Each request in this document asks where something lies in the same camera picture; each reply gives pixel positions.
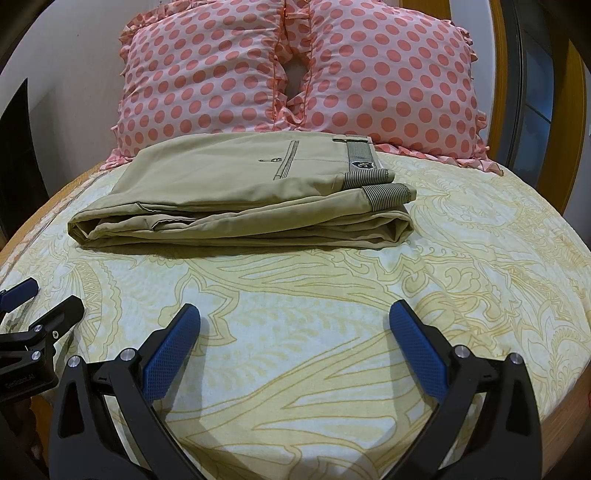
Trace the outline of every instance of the black clamp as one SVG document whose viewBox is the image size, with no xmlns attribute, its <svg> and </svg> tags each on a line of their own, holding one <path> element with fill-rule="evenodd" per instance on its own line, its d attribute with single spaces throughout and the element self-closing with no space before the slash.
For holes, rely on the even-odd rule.
<svg viewBox="0 0 591 480">
<path fill-rule="evenodd" d="M 87 364 L 79 356 L 68 360 L 51 421 L 50 478 L 205 480 L 151 406 L 166 395 L 200 327 L 199 311 L 185 304 L 137 350 L 126 348 L 106 362 Z M 116 397 L 151 471 L 129 459 L 104 395 Z"/>
<path fill-rule="evenodd" d="M 439 405 L 387 480 L 540 480 L 542 436 L 534 390 L 518 353 L 504 361 L 452 348 L 408 303 L 390 309 L 390 329 L 426 394 Z M 474 395 L 486 393 L 462 457 L 439 468 L 466 419 Z"/>
<path fill-rule="evenodd" d="M 37 282 L 29 278 L 0 292 L 0 322 L 38 291 Z M 82 301 L 71 296 L 29 325 L 26 332 L 0 335 L 0 479 L 44 478 L 47 468 L 40 452 L 35 458 L 31 451 L 38 445 L 38 437 L 28 399 L 57 385 L 53 345 L 83 315 Z"/>
<path fill-rule="evenodd" d="M 0 294 L 2 316 L 35 297 L 38 285 L 29 278 Z M 53 346 L 82 320 L 84 305 L 72 295 L 29 325 L 26 332 L 0 335 L 0 403 L 15 402 L 53 388 Z"/>
<path fill-rule="evenodd" d="M 499 361 L 477 357 L 463 345 L 452 348 L 403 300 L 392 305 L 389 322 L 423 390 L 439 405 L 384 478 L 540 480 L 540 419 L 523 358 L 511 353 Z M 199 311 L 186 304 L 137 350 L 126 348 L 114 360 L 92 364 L 71 357 L 54 403 L 50 478 L 205 480 L 151 407 L 165 396 L 199 330 Z M 486 398 L 466 450 L 460 460 L 440 468 L 476 393 Z M 116 397 L 150 469 L 129 459 L 104 395 Z"/>
</svg>

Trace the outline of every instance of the round bed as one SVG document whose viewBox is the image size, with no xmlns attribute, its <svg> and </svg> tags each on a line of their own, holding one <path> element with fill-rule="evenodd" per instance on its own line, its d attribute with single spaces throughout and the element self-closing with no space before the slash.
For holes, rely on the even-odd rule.
<svg viewBox="0 0 591 480">
<path fill-rule="evenodd" d="M 387 328 L 389 305 L 406 298 L 452 344 L 491 358 L 523 354 L 546 471 L 587 416 L 589 250 L 510 171 L 498 177 L 379 155 L 418 191 L 409 208 L 416 231 L 381 251 L 85 250 L 67 236 L 66 223 L 107 194 L 126 166 L 90 170 L 2 251 L 3 287 L 29 276 L 40 283 L 37 298 L 7 316 L 4 328 L 22 329 L 78 295 L 86 314 L 60 341 L 60 372 L 74 353 L 98 361 L 139 346 L 193 303 L 206 320 L 202 333 L 172 393 L 155 407 L 206 472 L 379 478 L 434 406 Z M 481 404 L 475 401 L 450 459 Z M 116 404 L 110 408 L 134 455 Z"/>
</svg>

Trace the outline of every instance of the pillow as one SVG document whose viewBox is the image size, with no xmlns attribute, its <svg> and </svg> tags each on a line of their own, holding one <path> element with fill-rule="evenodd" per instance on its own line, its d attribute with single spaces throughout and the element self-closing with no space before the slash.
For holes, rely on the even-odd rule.
<svg viewBox="0 0 591 480">
<path fill-rule="evenodd" d="M 282 0 L 177 1 L 121 34 L 117 147 L 103 169 L 179 135 L 290 129 Z"/>
<path fill-rule="evenodd" d="M 306 131 L 372 137 L 382 151 L 502 174 L 478 132 L 466 30 L 380 0 L 287 0 L 290 51 L 309 70 L 288 102 Z"/>
</svg>

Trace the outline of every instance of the pants pocket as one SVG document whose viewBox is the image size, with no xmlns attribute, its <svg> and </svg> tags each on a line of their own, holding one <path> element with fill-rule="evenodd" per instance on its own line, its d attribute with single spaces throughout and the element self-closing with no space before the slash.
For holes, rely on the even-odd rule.
<svg viewBox="0 0 591 480">
<path fill-rule="evenodd" d="M 273 180 L 284 179 L 287 177 L 287 175 L 290 172 L 291 163 L 294 161 L 297 152 L 297 147 L 299 145 L 299 140 L 292 140 L 290 142 L 290 146 L 287 148 L 287 153 L 285 154 L 285 157 L 283 158 L 281 165 L 279 165 L 279 168 L 277 169 L 277 173 L 275 173 L 275 177 L 273 178 Z"/>
</svg>

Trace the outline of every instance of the folded khaki trousers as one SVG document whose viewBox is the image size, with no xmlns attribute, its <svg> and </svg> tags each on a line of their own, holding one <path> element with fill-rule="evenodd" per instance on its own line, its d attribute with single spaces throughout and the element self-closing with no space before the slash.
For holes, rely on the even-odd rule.
<svg viewBox="0 0 591 480">
<path fill-rule="evenodd" d="M 320 132 L 200 134 L 148 147 L 111 193 L 74 215 L 82 245 L 382 248 L 412 231 L 371 139 Z"/>
</svg>

